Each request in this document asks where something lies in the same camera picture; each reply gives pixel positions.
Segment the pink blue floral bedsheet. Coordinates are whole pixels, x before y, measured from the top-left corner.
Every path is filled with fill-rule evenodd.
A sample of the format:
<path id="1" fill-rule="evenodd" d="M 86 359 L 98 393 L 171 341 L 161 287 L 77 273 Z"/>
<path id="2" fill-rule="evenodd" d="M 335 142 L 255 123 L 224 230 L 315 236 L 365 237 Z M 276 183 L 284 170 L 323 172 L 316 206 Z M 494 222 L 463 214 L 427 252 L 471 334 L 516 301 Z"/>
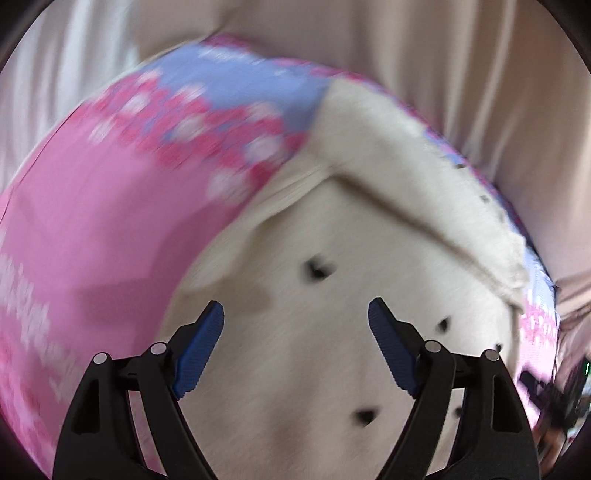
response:
<path id="1" fill-rule="evenodd" d="M 408 106 L 349 73 L 263 59 L 228 38 L 183 45 L 81 103 L 29 156 L 1 197 L 1 411 L 44 472 L 91 357 L 140 354 L 156 341 L 165 290 L 144 240 L 152 164 L 263 161 L 270 137 L 287 161 L 304 145 L 329 83 L 351 80 L 394 101 L 426 138 L 498 194 Z M 524 367 L 551 374 L 553 295 L 526 246 L 517 318 Z"/>

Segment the white pleated curtain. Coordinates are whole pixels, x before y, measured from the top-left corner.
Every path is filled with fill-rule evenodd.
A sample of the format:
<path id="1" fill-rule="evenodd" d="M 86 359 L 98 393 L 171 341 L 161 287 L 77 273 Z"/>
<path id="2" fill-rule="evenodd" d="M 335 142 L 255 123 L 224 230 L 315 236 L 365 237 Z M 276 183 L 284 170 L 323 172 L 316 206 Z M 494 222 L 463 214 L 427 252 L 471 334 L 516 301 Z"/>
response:
<path id="1" fill-rule="evenodd" d="M 76 106 L 139 63 L 139 1 L 55 1 L 1 72 L 1 187 Z"/>

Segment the cream knit sweater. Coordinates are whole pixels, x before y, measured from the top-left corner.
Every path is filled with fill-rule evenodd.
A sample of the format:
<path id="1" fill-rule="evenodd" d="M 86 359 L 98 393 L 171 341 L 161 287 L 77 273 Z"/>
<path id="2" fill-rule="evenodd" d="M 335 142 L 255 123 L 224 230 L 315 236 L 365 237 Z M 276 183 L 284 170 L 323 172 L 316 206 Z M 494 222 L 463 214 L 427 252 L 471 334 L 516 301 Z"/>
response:
<path id="1" fill-rule="evenodd" d="M 159 338 L 224 306 L 181 408 L 221 479 L 370 479 L 410 412 L 370 301 L 449 350 L 519 357 L 525 242 L 472 173 L 389 97 L 329 83 L 287 161 L 152 164 L 144 193 L 166 292 Z"/>

